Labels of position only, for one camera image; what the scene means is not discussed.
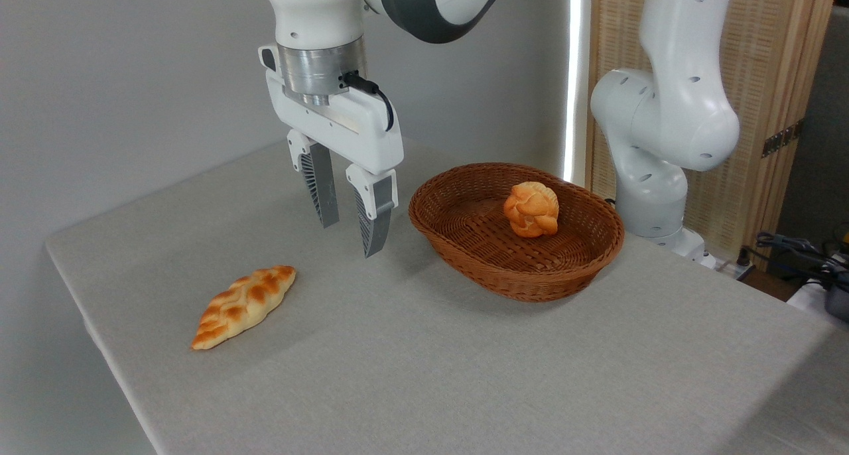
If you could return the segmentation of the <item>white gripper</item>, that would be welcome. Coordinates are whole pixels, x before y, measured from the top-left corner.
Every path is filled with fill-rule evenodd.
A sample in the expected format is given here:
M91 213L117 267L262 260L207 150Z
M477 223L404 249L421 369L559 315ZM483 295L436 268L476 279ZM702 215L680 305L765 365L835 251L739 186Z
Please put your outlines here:
M397 175L391 169L404 159L399 119L386 128L384 99L358 89L331 95L328 105L294 98L285 89L276 47L262 46L258 54L267 69L274 111L292 128L286 141L293 168L305 180L322 227L339 221L331 150L353 163L346 177L355 195L363 253L366 258L375 255L385 245L391 211L398 205Z

